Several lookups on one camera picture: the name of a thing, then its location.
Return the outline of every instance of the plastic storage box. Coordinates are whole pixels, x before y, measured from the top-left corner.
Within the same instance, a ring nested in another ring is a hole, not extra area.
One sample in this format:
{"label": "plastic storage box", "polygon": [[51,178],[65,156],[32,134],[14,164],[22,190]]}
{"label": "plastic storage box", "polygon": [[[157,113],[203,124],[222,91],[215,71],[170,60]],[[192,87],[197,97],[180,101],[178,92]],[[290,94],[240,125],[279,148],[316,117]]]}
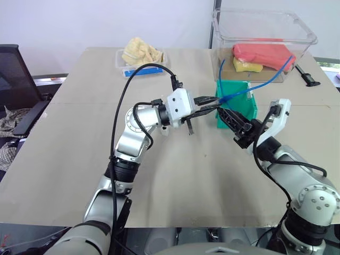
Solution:
{"label": "plastic storage box", "polygon": [[[230,95],[230,94],[242,91],[242,90],[246,90],[249,87],[250,87],[250,84],[247,81],[222,80],[221,85],[219,84],[219,81],[217,81],[216,96],[222,97],[222,96]],[[222,104],[221,107],[226,108],[226,109],[231,109],[233,111],[238,111],[249,120],[251,120],[252,118],[256,118],[257,116],[257,106],[256,106],[253,93],[251,91],[233,97],[232,99],[228,101],[228,103]],[[216,117],[217,117],[217,127],[219,129],[229,128],[219,118],[218,114],[216,115]]]}
{"label": "plastic storage box", "polygon": [[282,55],[293,54],[294,60],[274,81],[283,82],[308,47],[317,43],[316,35],[291,12],[217,8],[212,17],[214,26],[212,65],[215,80],[218,79],[218,70],[223,59],[225,64],[222,80],[264,82],[272,78],[278,70],[263,66],[259,73],[236,72],[233,64],[235,54],[241,61],[264,62],[266,65],[269,63],[270,66],[275,64],[279,67],[285,62]]}
{"label": "plastic storage box", "polygon": [[[162,62],[157,63],[157,64],[166,66],[168,63],[167,56],[163,50],[160,50],[160,51],[163,53]],[[138,66],[127,64],[124,61],[124,59],[122,59],[123,52],[124,52],[123,49],[119,49],[116,51],[116,68],[122,71],[123,76],[130,77],[132,73],[138,68]],[[163,72],[164,70],[162,68],[150,66],[150,67],[143,68],[136,75],[159,74]]]}

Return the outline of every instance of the clear plastic container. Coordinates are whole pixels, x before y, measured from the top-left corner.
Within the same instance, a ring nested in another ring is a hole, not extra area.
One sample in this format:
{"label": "clear plastic container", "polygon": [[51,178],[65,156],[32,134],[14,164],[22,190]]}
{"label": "clear plastic container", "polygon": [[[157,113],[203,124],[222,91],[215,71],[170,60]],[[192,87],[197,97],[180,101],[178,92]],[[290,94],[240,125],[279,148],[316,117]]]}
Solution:
{"label": "clear plastic container", "polygon": [[[165,52],[161,49],[159,51],[163,53],[162,61],[160,63],[158,62],[153,63],[167,66],[168,59]],[[119,49],[116,51],[116,68],[122,71],[124,77],[130,77],[139,66],[129,65],[128,63],[126,63],[124,59],[122,59],[123,52],[124,52],[123,49]],[[164,70],[161,68],[150,66],[140,70],[136,75],[160,74],[163,73],[163,71]]]}
{"label": "clear plastic container", "polygon": [[[288,54],[288,60],[292,54],[294,59],[274,81],[283,82],[308,47],[317,43],[316,35],[291,12],[217,8],[212,18],[215,80],[225,59],[222,80],[267,81],[285,62],[283,57]],[[235,55],[241,61],[265,65],[260,72],[236,72]]]}

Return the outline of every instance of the black mesh chair back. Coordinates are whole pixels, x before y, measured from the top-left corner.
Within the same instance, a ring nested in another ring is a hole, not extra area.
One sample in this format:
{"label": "black mesh chair back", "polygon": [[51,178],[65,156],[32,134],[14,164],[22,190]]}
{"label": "black mesh chair back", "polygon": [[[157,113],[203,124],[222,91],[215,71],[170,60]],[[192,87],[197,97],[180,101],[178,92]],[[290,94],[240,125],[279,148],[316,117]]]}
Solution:
{"label": "black mesh chair back", "polygon": [[42,100],[19,46],[0,44],[0,105],[8,109],[31,108]]}

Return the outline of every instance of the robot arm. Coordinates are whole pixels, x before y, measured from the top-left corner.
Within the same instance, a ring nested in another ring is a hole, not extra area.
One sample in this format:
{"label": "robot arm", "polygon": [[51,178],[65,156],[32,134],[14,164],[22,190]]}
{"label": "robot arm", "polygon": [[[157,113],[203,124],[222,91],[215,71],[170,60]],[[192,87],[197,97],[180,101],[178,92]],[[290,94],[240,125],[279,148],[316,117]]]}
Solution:
{"label": "robot arm", "polygon": [[[152,106],[138,106],[137,115],[148,134],[157,127],[165,128],[170,125],[177,128],[185,121],[188,124],[189,134],[192,134],[190,119],[217,109],[222,121],[234,131],[235,142],[241,148],[247,149],[248,153],[252,153],[254,139],[261,123],[257,120],[249,121],[238,112],[219,108],[219,104],[203,106],[197,110],[197,106],[212,103],[216,99],[215,97],[192,98],[185,89],[177,88],[167,97],[165,104],[157,99],[153,101]],[[290,101],[280,99],[273,102],[271,106],[278,107],[279,111],[271,116],[272,126],[259,138],[257,143],[259,159],[262,160],[265,171],[293,197],[278,238],[283,243],[284,252],[288,254],[322,254],[325,248],[323,236],[332,221],[333,214],[340,210],[340,195],[326,177],[315,173],[312,169],[277,163],[278,160],[292,162],[304,162],[304,160],[291,148],[281,146],[273,138],[284,127],[289,114]],[[131,193],[134,177],[150,143],[150,138],[140,129],[131,108],[125,116],[125,129],[115,148],[113,160],[117,226],[113,226],[112,186],[110,173],[107,170],[101,177],[95,195],[87,207],[83,223],[69,230],[47,251],[47,255],[108,253],[112,228],[118,230],[123,228],[129,215],[132,201],[128,195]],[[200,249],[208,246],[209,244],[202,245]],[[237,249],[240,254],[254,254],[253,249],[257,248]]]}
{"label": "robot arm", "polygon": [[[284,252],[322,254],[325,249],[323,238],[333,215],[340,211],[340,195],[325,173],[320,175],[308,165],[295,164],[307,162],[273,137],[283,129],[290,104],[287,99],[271,103],[270,107],[276,107],[270,117],[273,124],[259,137],[257,152],[263,169],[292,197],[287,217],[278,232]],[[231,110],[220,108],[218,112],[236,134],[236,143],[252,153],[261,123],[257,120],[248,121]]]}

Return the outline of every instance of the red sponge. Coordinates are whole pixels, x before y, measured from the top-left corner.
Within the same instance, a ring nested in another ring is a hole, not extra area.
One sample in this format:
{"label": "red sponge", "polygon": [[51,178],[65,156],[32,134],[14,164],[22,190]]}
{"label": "red sponge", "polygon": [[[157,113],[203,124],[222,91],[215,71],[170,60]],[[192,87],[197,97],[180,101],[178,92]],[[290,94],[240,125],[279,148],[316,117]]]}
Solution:
{"label": "red sponge", "polygon": [[[235,44],[233,54],[240,61],[262,64],[276,70],[279,70],[293,55],[283,44]],[[295,60],[294,56],[284,71],[289,71]]]}

